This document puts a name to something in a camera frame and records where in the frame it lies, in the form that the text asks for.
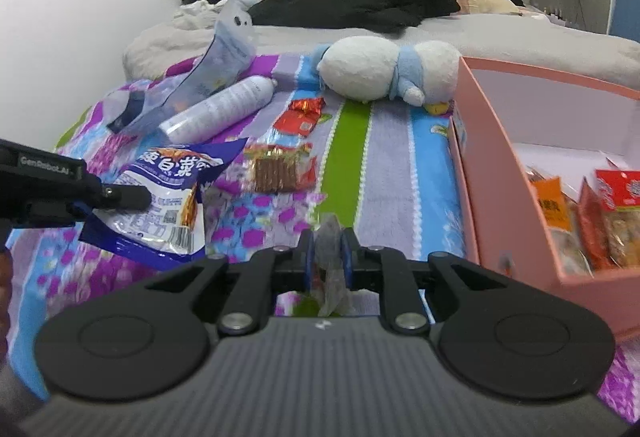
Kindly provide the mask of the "person's left hand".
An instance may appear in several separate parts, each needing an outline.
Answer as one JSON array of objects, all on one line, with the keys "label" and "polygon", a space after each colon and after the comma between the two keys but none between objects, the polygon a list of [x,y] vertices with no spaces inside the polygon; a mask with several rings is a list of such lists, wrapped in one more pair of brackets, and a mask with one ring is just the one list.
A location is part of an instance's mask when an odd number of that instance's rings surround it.
[{"label": "person's left hand", "polygon": [[9,307],[12,299],[13,259],[11,252],[2,247],[0,252],[0,360],[8,353],[8,334],[11,329]]}]

